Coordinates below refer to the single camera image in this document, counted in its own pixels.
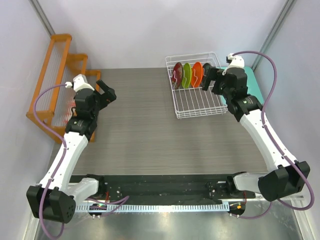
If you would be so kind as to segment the lime green plate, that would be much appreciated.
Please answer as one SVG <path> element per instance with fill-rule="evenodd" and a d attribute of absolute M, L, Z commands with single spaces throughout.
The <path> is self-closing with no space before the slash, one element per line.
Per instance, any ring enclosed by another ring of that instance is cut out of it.
<path fill-rule="evenodd" d="M 181 85 L 184 89 L 188 89 L 192 79 L 192 67 L 189 63 L 185 63 L 183 66 L 183 78 Z"/>

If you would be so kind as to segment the red floral plate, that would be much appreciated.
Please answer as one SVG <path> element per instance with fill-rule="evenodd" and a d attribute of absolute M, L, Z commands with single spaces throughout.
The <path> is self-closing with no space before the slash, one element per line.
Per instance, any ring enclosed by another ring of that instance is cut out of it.
<path fill-rule="evenodd" d="M 177 62 L 172 70 L 171 85 L 173 90 L 177 90 L 183 80 L 184 70 L 181 62 Z"/>

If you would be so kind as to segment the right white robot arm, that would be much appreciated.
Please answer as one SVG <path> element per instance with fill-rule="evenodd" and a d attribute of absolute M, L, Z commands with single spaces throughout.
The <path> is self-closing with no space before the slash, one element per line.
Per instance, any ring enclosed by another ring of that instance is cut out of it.
<path fill-rule="evenodd" d="M 310 166 L 306 161 L 299 162 L 294 157 L 288 159 L 291 154 L 284 145 L 281 142 L 274 144 L 277 137 L 268 135 L 272 127 L 267 117 L 262 115 L 262 104 L 248 93 L 245 70 L 242 67 L 221 69 L 209 63 L 203 68 L 202 89 L 207 91 L 213 85 L 212 93 L 224 97 L 228 111 L 252 137 L 268 171 L 267 174 L 235 174 L 225 186 L 226 193 L 236 198 L 243 191 L 250 191 L 273 202 L 301 192 L 305 186 L 304 179 L 310 173 Z"/>

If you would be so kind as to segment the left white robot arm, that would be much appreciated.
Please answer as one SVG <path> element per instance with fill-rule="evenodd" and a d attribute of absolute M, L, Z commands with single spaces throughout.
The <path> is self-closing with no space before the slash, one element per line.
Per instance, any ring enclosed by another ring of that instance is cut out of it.
<path fill-rule="evenodd" d="M 114 89 L 102 80 L 96 83 L 103 93 L 94 89 L 83 74 L 63 84 L 63 87 L 75 91 L 74 115 L 66 124 L 64 135 L 60 138 L 62 144 L 48 172 L 38 185 L 30 186 L 26 192 L 35 218 L 67 224 L 77 205 L 91 196 L 100 200 L 106 195 L 107 188 L 97 177 L 85 177 L 69 186 L 76 163 L 97 128 L 100 110 L 117 98 Z"/>

